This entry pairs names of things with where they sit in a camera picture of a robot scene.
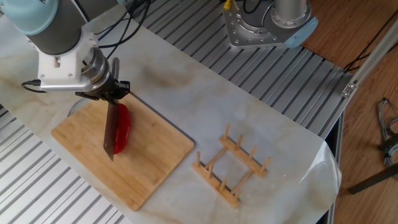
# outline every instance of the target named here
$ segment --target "cutting board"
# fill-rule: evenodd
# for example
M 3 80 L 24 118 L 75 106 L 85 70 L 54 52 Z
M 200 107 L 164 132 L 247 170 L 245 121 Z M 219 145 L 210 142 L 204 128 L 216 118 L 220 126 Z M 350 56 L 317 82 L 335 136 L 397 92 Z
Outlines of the cutting board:
M 108 103 L 93 101 L 52 130 L 52 136 L 131 210 L 138 210 L 194 148 L 193 141 L 135 96 L 132 129 L 114 161 L 103 149 Z

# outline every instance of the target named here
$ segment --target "black wire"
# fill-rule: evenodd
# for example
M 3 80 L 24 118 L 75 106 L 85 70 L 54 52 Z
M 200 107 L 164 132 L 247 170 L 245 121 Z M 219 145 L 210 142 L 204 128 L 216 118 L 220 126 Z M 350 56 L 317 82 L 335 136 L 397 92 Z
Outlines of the black wire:
M 259 2 L 257 2 L 256 6 L 254 7 L 253 10 L 248 11 L 248 10 L 246 9 L 246 0 L 243 0 L 243 11 L 244 11 L 244 13 L 246 13 L 246 14 L 252 14 L 252 13 L 254 13 L 254 12 L 258 9 L 258 7 L 260 6 L 261 1 L 262 1 L 262 0 L 259 0 Z
M 127 20 L 129 20 L 130 18 L 125 18 L 125 19 L 122 19 L 122 21 L 127 21 Z M 114 26 L 115 24 L 113 24 L 113 25 L 110 25 L 109 27 L 107 27 L 107 28 L 105 28 L 105 30 L 102 30 L 101 32 L 98 32 L 98 33 L 94 33 L 95 35 L 100 35 L 100 34 L 102 34 L 103 32 L 105 32 L 105 31 L 107 31 L 108 29 L 110 29 L 112 26 Z
M 365 53 L 367 51 L 367 49 L 373 44 L 373 42 L 377 39 L 377 37 L 381 34 L 381 32 L 386 28 L 386 26 L 388 25 L 388 23 L 390 23 L 392 21 L 393 18 L 395 18 L 395 16 L 398 15 L 398 10 L 395 11 L 395 13 L 393 13 L 393 15 L 387 20 L 386 23 L 384 23 L 384 25 L 379 29 L 379 31 L 377 32 L 377 34 L 373 37 L 373 39 L 367 44 L 367 46 L 362 50 L 362 52 L 356 57 L 355 60 L 353 60 L 352 62 L 350 62 L 349 64 L 347 64 L 344 67 L 345 72 L 347 72 L 354 64 L 355 62 L 361 60 L 361 56 L 363 53 Z M 370 54 L 367 54 L 365 56 L 362 57 L 362 59 L 368 57 Z
M 98 38 L 98 41 L 106 37 L 116 26 L 118 26 L 118 24 L 124 19 L 128 12 L 129 11 L 126 10 L 126 12 L 119 18 L 119 20 L 116 21 L 101 37 Z
M 122 36 L 120 37 L 119 42 L 122 41 L 123 38 L 124 38 L 124 35 L 126 35 L 126 32 L 127 32 L 127 30 L 129 29 L 131 20 L 132 20 L 132 15 L 130 15 L 129 21 L 127 22 L 126 28 L 124 28 L 123 34 L 122 34 Z M 111 53 L 109 53 L 109 55 L 106 57 L 106 59 L 111 58 L 112 54 L 113 54 L 113 53 L 115 52 L 115 50 L 119 47 L 119 45 L 120 45 L 120 44 L 118 44 L 117 46 L 115 46 L 115 47 L 113 48 L 113 50 L 111 51 Z
M 148 14 L 150 2 L 151 2 L 151 0 L 147 0 L 147 3 L 146 3 L 147 6 L 146 6 L 146 8 L 145 8 L 144 15 L 142 16 L 141 20 L 140 20 L 139 23 L 138 23 L 137 28 L 134 30 L 134 32 L 133 32 L 132 34 L 130 34 L 130 35 L 129 35 L 128 37 L 126 37 L 124 40 L 119 41 L 118 43 L 110 44 L 110 45 L 102 45 L 102 46 L 99 46 L 99 48 L 104 49 L 104 48 L 115 47 L 115 46 L 121 45 L 121 44 L 127 42 L 129 39 L 131 39 L 131 37 L 133 37 L 133 36 L 138 32 L 138 30 L 141 28 L 142 24 L 144 23 L 144 20 L 145 20 L 145 18 L 147 17 L 147 14 Z
M 29 87 L 26 87 L 27 85 L 40 86 L 41 83 L 42 83 L 42 81 L 40 81 L 40 80 L 31 80 L 31 81 L 23 82 L 21 84 L 21 86 L 24 89 L 32 91 L 34 93 L 46 93 L 46 91 L 43 91 L 43 90 L 34 90 L 34 89 L 29 88 Z

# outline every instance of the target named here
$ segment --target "marble-patterned sheet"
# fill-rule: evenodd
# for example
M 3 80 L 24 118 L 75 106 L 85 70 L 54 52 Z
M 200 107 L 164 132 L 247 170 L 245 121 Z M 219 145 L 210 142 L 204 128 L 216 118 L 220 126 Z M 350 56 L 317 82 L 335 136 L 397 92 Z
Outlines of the marble-patterned sheet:
M 112 34 L 104 43 L 118 39 Z M 51 130 L 79 99 L 73 93 L 36 94 L 21 83 L 37 76 L 37 53 L 6 17 L 0 19 L 0 104 L 38 135 L 133 223 L 315 223 L 335 201 L 341 174 L 325 141 L 204 65 L 142 28 L 114 54 L 120 80 L 148 105 L 195 140 L 195 150 L 138 211 L 127 208 L 51 137 Z M 227 123 L 235 141 L 258 150 L 267 175 L 253 175 L 232 209 L 191 165 L 196 152 L 210 161 L 221 149 Z M 213 172 L 234 187 L 249 169 L 226 153 Z

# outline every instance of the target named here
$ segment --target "red bell pepper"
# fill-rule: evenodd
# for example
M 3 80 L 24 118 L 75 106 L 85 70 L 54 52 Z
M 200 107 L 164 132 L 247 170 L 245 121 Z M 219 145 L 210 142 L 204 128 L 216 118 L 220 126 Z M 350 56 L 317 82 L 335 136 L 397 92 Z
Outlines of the red bell pepper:
M 114 147 L 115 155 L 123 151 L 126 147 L 131 129 L 131 118 L 127 106 L 119 103 L 118 110 L 118 130 L 116 132 L 116 144 Z

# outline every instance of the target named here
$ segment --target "knife blade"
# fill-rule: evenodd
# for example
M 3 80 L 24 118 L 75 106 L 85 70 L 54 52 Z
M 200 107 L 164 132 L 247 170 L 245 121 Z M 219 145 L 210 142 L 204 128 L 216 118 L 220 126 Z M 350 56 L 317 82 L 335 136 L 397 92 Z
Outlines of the knife blade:
M 116 133 L 118 131 L 118 112 L 118 104 L 109 103 L 108 114 L 106 115 L 104 150 L 112 161 L 116 146 Z

